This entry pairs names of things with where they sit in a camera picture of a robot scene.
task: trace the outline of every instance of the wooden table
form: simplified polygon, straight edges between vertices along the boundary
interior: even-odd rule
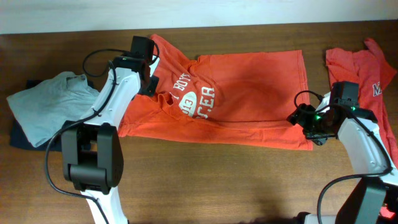
[[[50,188],[43,171],[44,152],[8,146],[12,113],[5,97],[23,90],[27,79],[48,79],[62,71],[81,74],[87,53],[103,48],[128,50],[133,35],[150,34],[161,35],[189,58],[301,49],[309,89],[319,93],[328,92],[326,49],[362,50],[363,40],[373,37],[387,61],[398,68],[397,21],[2,35],[1,223],[93,223],[86,201]],[[92,71],[100,72],[112,57],[93,58]],[[104,84],[104,78],[94,81],[98,88]],[[383,95],[398,136],[398,78]],[[323,186],[352,173],[347,153],[337,140],[310,152],[146,138],[121,138],[121,144],[124,174],[119,193],[131,223],[237,223],[292,217],[301,211],[315,213]],[[74,190],[63,179],[59,152],[50,154],[49,166],[59,187]],[[330,189],[323,213],[336,213],[355,183],[347,181]]]

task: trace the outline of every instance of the black cable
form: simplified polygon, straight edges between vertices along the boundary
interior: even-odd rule
[[[157,51],[157,55],[155,55],[156,56],[156,58],[154,59],[154,60],[152,60],[151,61],[151,63],[149,63],[148,65],[152,65],[153,63],[155,63],[156,62],[156,60],[159,58],[159,56],[160,56],[160,50],[159,50],[159,46],[155,43],[155,47],[156,47],[156,51]]]
[[[102,210],[101,205],[98,203],[98,199],[97,199],[97,198],[90,197],[90,196],[86,196],[86,195],[81,195],[81,194],[76,194],[76,193],[72,193],[72,192],[67,192],[67,191],[61,190],[61,189],[59,189],[57,186],[55,186],[55,184],[52,182],[52,179],[51,179],[50,174],[49,174],[49,165],[48,165],[48,161],[49,161],[50,146],[53,144],[54,140],[56,140],[56,138],[57,138],[59,135],[61,135],[63,132],[65,132],[66,130],[68,130],[68,129],[70,129],[70,128],[74,128],[74,127],[78,126],[79,124],[84,123],[85,121],[88,121],[88,120],[93,119],[93,118],[95,118],[96,116],[98,116],[99,113],[100,113],[101,111],[104,110],[106,104],[107,104],[107,103],[109,102],[109,100],[111,99],[112,94],[113,94],[113,91],[114,91],[114,89],[115,89],[115,87],[116,87],[116,69],[115,69],[115,67],[114,67],[114,65],[113,65],[113,63],[112,63],[112,61],[108,61],[108,66],[109,66],[110,69],[112,69],[112,71],[113,71],[113,82],[112,82],[111,91],[109,92],[108,96],[106,97],[105,102],[102,104],[102,106],[101,106],[97,111],[94,111],[94,113],[93,113],[91,116],[89,116],[89,117],[87,117],[87,118],[80,119],[80,120],[78,120],[78,121],[75,121],[74,123],[69,124],[68,126],[63,127],[63,128],[61,128],[60,130],[58,130],[58,131],[52,136],[52,138],[50,139],[49,143],[47,144],[47,147],[46,147],[46,149],[45,149],[45,156],[44,156],[44,172],[45,172],[45,176],[46,176],[46,178],[47,178],[49,184],[51,185],[51,187],[52,187],[54,190],[56,190],[57,192],[60,192],[61,194],[65,194],[65,195],[69,195],[69,196],[74,196],[74,197],[78,197],[78,198],[85,198],[85,199],[88,199],[88,200],[93,201],[93,202],[96,204],[96,206],[98,207],[98,210],[101,212],[101,214],[102,214],[102,216],[103,216],[103,218],[104,218],[104,220],[105,220],[105,223],[107,223],[107,224],[109,224],[109,221],[108,221],[108,219],[106,218],[106,215],[105,215],[104,211]]]
[[[330,107],[330,108],[340,108],[343,109],[343,111],[346,113],[347,118],[352,118],[354,119],[366,132],[366,134],[368,134],[372,140],[376,143],[376,145],[378,146],[378,148],[380,149],[380,151],[382,152],[386,162],[387,162],[387,168],[380,173],[375,173],[375,174],[353,174],[353,175],[346,175],[343,177],[339,177],[337,179],[332,180],[331,182],[329,182],[328,184],[326,184],[326,186],[322,189],[321,193],[319,194],[318,197],[318,202],[317,202],[317,218],[318,218],[318,223],[322,224],[322,219],[321,219],[321,204],[322,204],[322,199],[323,196],[325,195],[326,191],[333,185],[337,184],[338,182],[344,181],[344,180],[351,180],[351,179],[357,179],[357,178],[363,178],[363,177],[382,177],[384,175],[389,174],[392,171],[392,166],[391,166],[391,161],[389,158],[388,153],[386,152],[386,150],[384,149],[383,145],[381,144],[381,142],[377,139],[377,137],[375,137],[374,133],[369,130],[349,109],[345,108],[344,106],[341,105],[337,105],[337,104],[329,104],[324,106],[323,108],[310,112],[310,111],[305,111],[302,110],[301,108],[299,108],[299,106],[297,106],[297,97],[299,96],[299,94],[301,93],[305,93],[305,92],[309,92],[314,94],[315,96],[321,96],[315,92],[312,92],[310,90],[304,90],[301,91],[299,93],[296,94],[295,98],[294,98],[294,105],[296,106],[297,109],[299,109],[300,111],[307,113],[307,114],[317,114],[321,111],[323,111],[324,109]]]
[[[299,97],[299,95],[302,93],[311,93],[312,95],[315,95],[318,98],[319,102],[322,102],[322,99],[323,99],[322,95],[319,95],[318,93],[315,93],[314,91],[311,91],[311,90],[303,90],[303,91],[298,92],[294,96],[294,105],[296,106],[296,108],[299,107],[299,106],[297,106],[297,97]]]
[[[324,138],[334,138],[336,137],[334,134],[328,134],[326,136],[318,136],[318,137],[306,137],[307,140],[317,140],[317,139],[324,139]]]
[[[156,47],[157,55],[155,55],[156,58],[154,60],[152,60],[148,65],[152,65],[153,63],[155,63],[156,60],[159,58],[159,55],[160,55],[159,46],[155,42],[154,42],[154,44],[155,44],[155,47]],[[104,71],[100,75],[94,75],[94,74],[91,74],[90,72],[87,72],[87,69],[86,69],[86,62],[91,56],[93,56],[94,54],[100,53],[100,52],[107,52],[107,51],[110,51],[110,52],[122,52],[124,56],[132,57],[132,53],[130,51],[128,51],[128,50],[119,50],[119,49],[100,49],[100,50],[95,50],[92,53],[88,54],[85,57],[85,59],[83,60],[82,67],[83,67],[83,71],[84,71],[84,73],[86,75],[88,75],[89,77],[98,78],[98,77],[103,76],[106,73],[106,71],[108,71],[108,66],[107,66],[107,67],[105,67]]]
[[[128,54],[130,53],[127,50],[119,50],[119,49],[100,49],[100,50],[95,50],[92,53],[88,54],[85,59],[83,60],[83,71],[86,75],[88,75],[89,77],[94,77],[94,78],[98,78],[103,76],[106,71],[108,71],[108,66],[105,67],[104,71],[100,74],[100,75],[93,75],[90,72],[87,72],[86,70],[86,61],[88,60],[88,58],[90,58],[91,56],[93,56],[94,54],[100,53],[100,52],[105,52],[105,51],[111,51],[111,52],[122,52],[124,54]]]

